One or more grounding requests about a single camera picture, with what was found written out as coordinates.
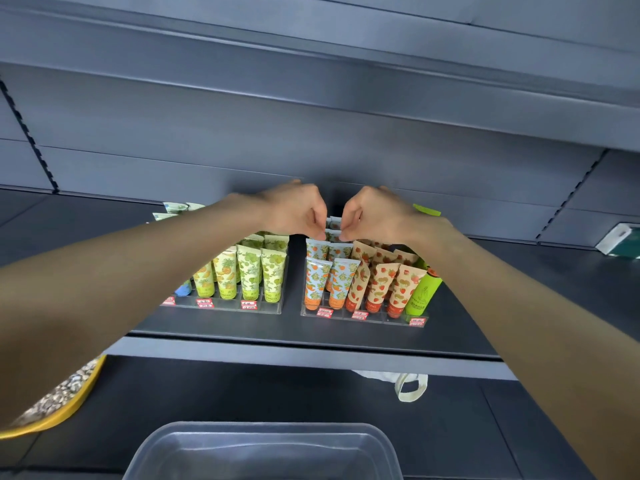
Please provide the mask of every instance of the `white bag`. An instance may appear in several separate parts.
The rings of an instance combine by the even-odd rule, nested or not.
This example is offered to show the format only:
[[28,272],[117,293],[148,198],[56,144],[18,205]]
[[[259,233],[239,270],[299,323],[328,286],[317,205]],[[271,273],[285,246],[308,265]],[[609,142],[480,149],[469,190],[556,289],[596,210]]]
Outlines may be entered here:
[[[427,374],[400,374],[398,372],[375,372],[375,371],[354,371],[368,379],[378,379],[380,381],[393,382],[396,384],[396,395],[403,403],[412,403],[424,394],[427,390],[429,376]],[[405,382],[418,381],[418,389],[412,392],[402,392]]]

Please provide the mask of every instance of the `hand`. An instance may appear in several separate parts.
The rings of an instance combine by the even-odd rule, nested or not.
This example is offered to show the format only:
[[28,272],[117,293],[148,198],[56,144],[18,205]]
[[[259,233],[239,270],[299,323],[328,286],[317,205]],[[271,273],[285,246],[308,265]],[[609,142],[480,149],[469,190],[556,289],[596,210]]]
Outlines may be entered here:
[[343,241],[372,239],[387,244],[408,244],[416,224],[425,220],[442,221],[418,212],[386,187],[363,187],[344,206],[342,212]]
[[256,195],[265,202],[263,230],[278,234],[305,234],[324,241],[326,205],[314,184],[292,180]]

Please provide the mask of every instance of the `acrylic display tray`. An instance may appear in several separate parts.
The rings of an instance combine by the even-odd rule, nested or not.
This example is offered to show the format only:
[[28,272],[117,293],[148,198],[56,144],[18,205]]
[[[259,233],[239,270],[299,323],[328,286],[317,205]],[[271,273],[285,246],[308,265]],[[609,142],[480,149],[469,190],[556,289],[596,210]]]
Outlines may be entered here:
[[289,268],[289,256],[285,261],[284,275],[282,277],[282,293],[277,303],[269,303],[264,300],[264,287],[260,285],[260,295],[255,301],[248,301],[242,298],[242,286],[238,283],[237,295],[233,299],[220,298],[220,289],[216,283],[216,292],[210,298],[201,298],[197,291],[194,290],[188,296],[176,296],[172,294],[164,300],[161,306],[176,306],[179,308],[203,308],[205,310],[224,310],[227,312],[251,312],[251,313],[267,313],[279,315],[282,313],[282,303],[287,284],[287,270]]
[[304,295],[304,287],[303,287],[303,295],[302,295],[302,307],[300,311],[300,315],[304,317],[322,317],[329,318],[335,320],[349,320],[355,322],[366,322],[366,323],[383,323],[386,325],[404,325],[404,326],[412,326],[412,327],[424,327],[424,324],[427,322],[429,315],[427,311],[419,316],[419,317],[409,317],[404,312],[400,315],[400,318],[391,318],[387,314],[387,302],[384,302],[382,307],[380,307],[379,312],[369,312],[364,307],[364,299],[360,303],[360,308],[355,312],[348,311],[345,307],[342,307],[340,310],[334,310],[331,306],[329,306],[329,293],[325,291],[323,293],[322,302],[320,302],[320,306],[317,310],[308,310],[305,306],[305,295]]

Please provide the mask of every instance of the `red price label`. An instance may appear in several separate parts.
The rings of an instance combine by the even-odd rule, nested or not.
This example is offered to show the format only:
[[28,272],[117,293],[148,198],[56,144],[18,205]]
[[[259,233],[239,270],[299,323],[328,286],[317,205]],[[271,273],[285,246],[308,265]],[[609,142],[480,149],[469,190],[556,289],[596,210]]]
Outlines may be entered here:
[[331,308],[320,307],[318,308],[316,315],[318,315],[319,317],[331,318],[331,315],[333,315],[333,310]]
[[364,312],[363,310],[356,310],[354,311],[351,318],[353,318],[354,320],[366,320],[368,316],[369,316],[369,312]]
[[211,298],[196,298],[198,308],[214,308]]
[[249,301],[247,299],[240,300],[240,308],[243,310],[257,310],[258,302],[257,301]]
[[424,326],[426,321],[426,318],[412,318],[409,320],[409,326]]

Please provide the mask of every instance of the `green bottle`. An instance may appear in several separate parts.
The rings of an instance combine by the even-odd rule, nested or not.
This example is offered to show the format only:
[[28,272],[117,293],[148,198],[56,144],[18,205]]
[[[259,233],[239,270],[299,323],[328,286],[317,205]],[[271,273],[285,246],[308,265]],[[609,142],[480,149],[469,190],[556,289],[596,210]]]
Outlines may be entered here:
[[[419,261],[417,267],[421,267],[420,264],[426,266],[422,260]],[[409,303],[407,303],[404,308],[404,312],[409,317],[419,317],[424,313],[431,298],[433,298],[438,286],[440,286],[442,282],[442,278],[438,276],[433,268],[428,266],[426,266],[426,268],[427,274],[420,280],[418,288],[415,289]]]

